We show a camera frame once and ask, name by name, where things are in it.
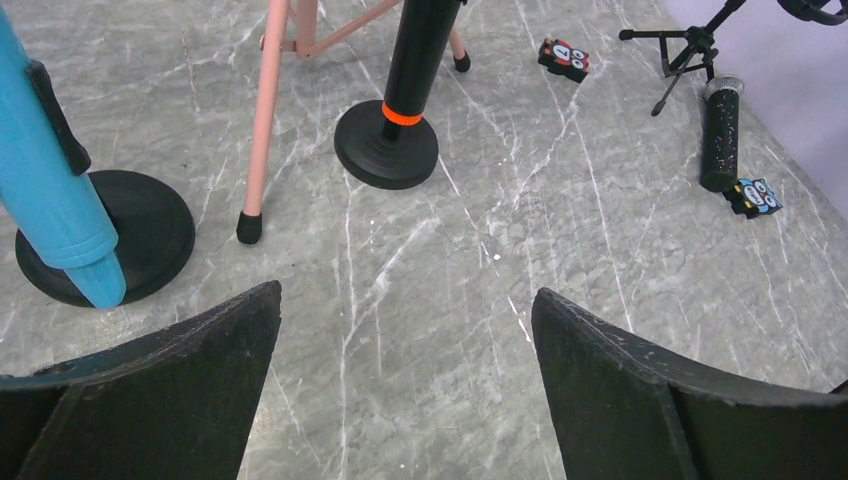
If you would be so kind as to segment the small black mic stand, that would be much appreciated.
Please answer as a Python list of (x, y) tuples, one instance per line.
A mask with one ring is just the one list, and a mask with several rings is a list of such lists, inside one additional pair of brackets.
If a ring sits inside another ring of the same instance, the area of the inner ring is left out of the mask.
[(163, 288), (187, 263), (195, 226), (182, 197), (162, 181), (133, 171), (90, 173), (87, 150), (74, 137), (43, 63), (24, 69), (59, 148), (37, 168), (36, 186), (53, 195), (56, 216), (15, 240), (18, 266), (60, 302), (109, 309)]

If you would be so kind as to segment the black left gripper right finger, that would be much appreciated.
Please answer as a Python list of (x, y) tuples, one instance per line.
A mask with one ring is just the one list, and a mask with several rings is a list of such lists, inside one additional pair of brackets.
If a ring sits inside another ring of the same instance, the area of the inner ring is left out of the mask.
[(732, 374), (534, 299), (537, 359), (570, 479), (843, 479), (847, 390)]

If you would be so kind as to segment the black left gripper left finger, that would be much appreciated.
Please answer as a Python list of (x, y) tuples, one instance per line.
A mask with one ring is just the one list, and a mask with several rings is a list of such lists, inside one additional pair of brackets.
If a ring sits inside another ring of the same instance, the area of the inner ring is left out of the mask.
[(281, 324), (268, 281), (113, 348), (1, 379), (5, 479), (234, 479)]

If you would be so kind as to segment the black shock mount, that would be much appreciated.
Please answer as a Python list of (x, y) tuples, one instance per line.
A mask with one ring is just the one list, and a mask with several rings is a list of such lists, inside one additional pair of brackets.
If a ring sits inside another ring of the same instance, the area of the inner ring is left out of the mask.
[[(829, 12), (824, 7), (829, 0), (823, 1), (779, 1), (781, 8), (796, 19), (824, 26), (838, 26), (847, 21), (847, 1), (839, 1), (840, 9)], [(673, 77), (661, 99), (654, 105), (651, 116), (658, 116), (664, 109), (667, 99), (676, 87), (679, 79), (686, 73), (704, 69), (707, 80), (715, 77), (714, 59), (719, 51), (714, 47), (715, 31), (745, 4), (745, 0), (727, 0), (722, 8), (706, 25), (692, 25), (686, 30), (633, 30), (622, 29), (618, 38), (621, 41), (633, 39), (657, 39), (659, 42), (660, 64), (666, 78)], [(687, 45), (673, 58), (669, 57), (668, 40), (685, 39)]]

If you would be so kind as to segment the blue microphone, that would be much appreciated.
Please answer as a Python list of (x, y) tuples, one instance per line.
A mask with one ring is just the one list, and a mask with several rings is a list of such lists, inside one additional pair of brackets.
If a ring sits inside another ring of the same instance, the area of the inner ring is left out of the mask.
[(87, 171), (43, 63), (1, 17), (1, 202), (39, 259), (96, 308), (119, 305), (118, 233)]

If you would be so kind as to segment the black round-base mic stand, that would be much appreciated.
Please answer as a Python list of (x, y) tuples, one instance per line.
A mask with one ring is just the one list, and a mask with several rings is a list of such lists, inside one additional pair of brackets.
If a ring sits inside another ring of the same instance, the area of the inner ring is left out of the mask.
[(403, 190), (426, 181), (435, 170), (439, 147), (430, 124), (396, 126), (384, 135), (382, 102), (350, 108), (338, 121), (334, 148), (343, 167), (362, 182), (385, 190)]

